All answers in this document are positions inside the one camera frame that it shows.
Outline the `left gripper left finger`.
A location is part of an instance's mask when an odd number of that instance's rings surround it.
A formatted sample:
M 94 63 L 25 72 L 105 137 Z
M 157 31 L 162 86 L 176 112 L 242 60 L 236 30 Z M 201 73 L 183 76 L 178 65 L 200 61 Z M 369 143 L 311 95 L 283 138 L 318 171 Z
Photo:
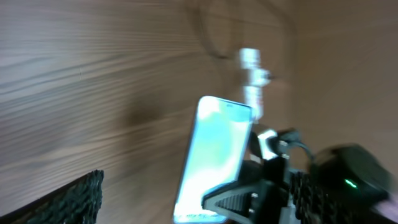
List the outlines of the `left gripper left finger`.
M 2 224 L 95 224 L 101 208 L 103 170 L 93 170 L 1 216 Z

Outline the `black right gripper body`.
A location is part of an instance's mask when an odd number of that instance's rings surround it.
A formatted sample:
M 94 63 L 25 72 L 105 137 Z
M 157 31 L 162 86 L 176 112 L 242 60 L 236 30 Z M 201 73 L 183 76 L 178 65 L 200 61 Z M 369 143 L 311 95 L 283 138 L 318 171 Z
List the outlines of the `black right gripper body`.
M 288 223 L 289 172 L 282 157 L 264 161 L 244 161 L 242 178 L 248 191 L 248 222 L 252 224 Z

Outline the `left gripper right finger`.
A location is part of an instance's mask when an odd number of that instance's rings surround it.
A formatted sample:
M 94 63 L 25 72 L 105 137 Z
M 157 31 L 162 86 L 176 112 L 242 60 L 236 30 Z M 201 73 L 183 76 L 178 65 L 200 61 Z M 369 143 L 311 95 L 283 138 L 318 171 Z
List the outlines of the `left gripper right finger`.
M 393 224 L 374 210 L 359 212 L 333 200 L 303 172 L 290 175 L 290 196 L 294 215 L 300 223 L 319 224 Z

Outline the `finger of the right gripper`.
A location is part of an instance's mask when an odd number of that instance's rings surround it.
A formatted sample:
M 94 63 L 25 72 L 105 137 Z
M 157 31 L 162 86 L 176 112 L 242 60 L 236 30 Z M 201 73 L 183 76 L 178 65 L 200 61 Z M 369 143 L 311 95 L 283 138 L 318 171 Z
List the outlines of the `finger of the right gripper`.
M 202 208 L 238 223 L 254 223 L 264 200 L 265 180 L 236 181 L 206 193 Z

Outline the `teal Galaxy smartphone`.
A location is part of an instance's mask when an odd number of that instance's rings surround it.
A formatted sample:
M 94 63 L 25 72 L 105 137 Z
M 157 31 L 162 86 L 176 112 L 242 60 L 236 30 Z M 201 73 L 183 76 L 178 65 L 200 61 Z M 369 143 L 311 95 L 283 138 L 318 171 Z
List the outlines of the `teal Galaxy smartphone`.
M 203 208 L 208 192 L 235 181 L 242 164 L 253 111 L 248 105 L 203 96 L 194 122 L 172 213 L 173 223 L 224 223 L 227 218 Z

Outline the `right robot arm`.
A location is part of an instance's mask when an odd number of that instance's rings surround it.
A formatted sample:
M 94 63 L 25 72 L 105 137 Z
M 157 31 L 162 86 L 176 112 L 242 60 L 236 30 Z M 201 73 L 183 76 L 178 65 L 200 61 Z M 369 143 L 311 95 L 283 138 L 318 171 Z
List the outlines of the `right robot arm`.
M 205 210 L 236 223 L 393 223 L 377 210 L 392 201 L 392 177 L 358 144 L 319 152 L 308 171 L 282 156 L 244 162 L 238 179 L 208 191 Z

